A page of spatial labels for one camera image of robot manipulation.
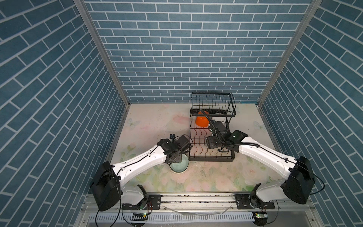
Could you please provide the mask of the orange square bowl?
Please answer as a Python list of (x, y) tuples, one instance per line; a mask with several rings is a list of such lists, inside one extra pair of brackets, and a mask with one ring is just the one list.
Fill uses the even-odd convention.
[(195, 124), (198, 127), (207, 128), (209, 126), (209, 120), (201, 111), (199, 111), (198, 114), (199, 116), (196, 117)]

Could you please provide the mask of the green ringed bowl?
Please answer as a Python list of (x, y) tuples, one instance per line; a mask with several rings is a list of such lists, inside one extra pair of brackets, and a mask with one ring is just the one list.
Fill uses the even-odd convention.
[(181, 174), (187, 170), (189, 166), (189, 158), (187, 155), (183, 154), (181, 156), (181, 162), (172, 163), (169, 166), (174, 173)]

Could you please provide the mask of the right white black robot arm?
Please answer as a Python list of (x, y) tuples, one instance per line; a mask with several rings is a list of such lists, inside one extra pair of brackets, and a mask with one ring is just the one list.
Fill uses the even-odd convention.
[(258, 183), (248, 197), (250, 205), (260, 209), (264, 203), (290, 199), (298, 204), (306, 204), (318, 176), (313, 173), (309, 159), (294, 158), (277, 152), (254, 140), (248, 134), (236, 130), (230, 132), (220, 121), (209, 122), (211, 136), (206, 138), (207, 147), (226, 148), (259, 161), (274, 170), (281, 179), (271, 183)]

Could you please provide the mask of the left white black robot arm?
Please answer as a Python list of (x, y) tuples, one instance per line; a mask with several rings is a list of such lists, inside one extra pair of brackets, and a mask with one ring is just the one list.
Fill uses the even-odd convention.
[(161, 139), (157, 145), (127, 161), (102, 163), (90, 183), (99, 211), (106, 211), (120, 202), (136, 210), (145, 208), (149, 195), (142, 185), (126, 186), (137, 175), (160, 164), (180, 163), (182, 155), (192, 148), (185, 135)]

